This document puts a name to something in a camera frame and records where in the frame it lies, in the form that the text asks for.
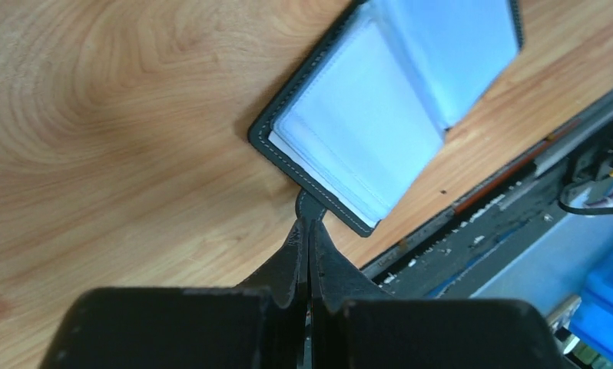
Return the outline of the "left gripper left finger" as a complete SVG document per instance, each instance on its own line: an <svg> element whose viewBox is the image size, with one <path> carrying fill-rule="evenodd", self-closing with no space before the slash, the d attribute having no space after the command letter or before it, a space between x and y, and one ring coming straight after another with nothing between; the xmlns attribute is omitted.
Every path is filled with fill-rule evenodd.
<svg viewBox="0 0 613 369"><path fill-rule="evenodd" d="M95 288L70 306L43 368L295 368L303 362L307 223L231 288Z"/></svg>

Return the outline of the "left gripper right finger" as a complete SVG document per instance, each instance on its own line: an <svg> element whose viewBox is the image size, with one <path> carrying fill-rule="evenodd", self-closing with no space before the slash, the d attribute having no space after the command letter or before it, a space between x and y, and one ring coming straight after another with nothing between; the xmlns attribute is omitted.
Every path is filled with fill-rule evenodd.
<svg viewBox="0 0 613 369"><path fill-rule="evenodd" d="M546 320L515 299L398 299L309 226L316 368L563 368Z"/></svg>

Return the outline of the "black card holder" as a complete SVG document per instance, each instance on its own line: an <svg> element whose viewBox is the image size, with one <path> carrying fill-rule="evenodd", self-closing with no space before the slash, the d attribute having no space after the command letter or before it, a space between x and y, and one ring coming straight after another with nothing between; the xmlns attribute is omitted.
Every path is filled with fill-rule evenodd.
<svg viewBox="0 0 613 369"><path fill-rule="evenodd" d="M354 1L247 132L314 204L370 236L520 54L517 1Z"/></svg>

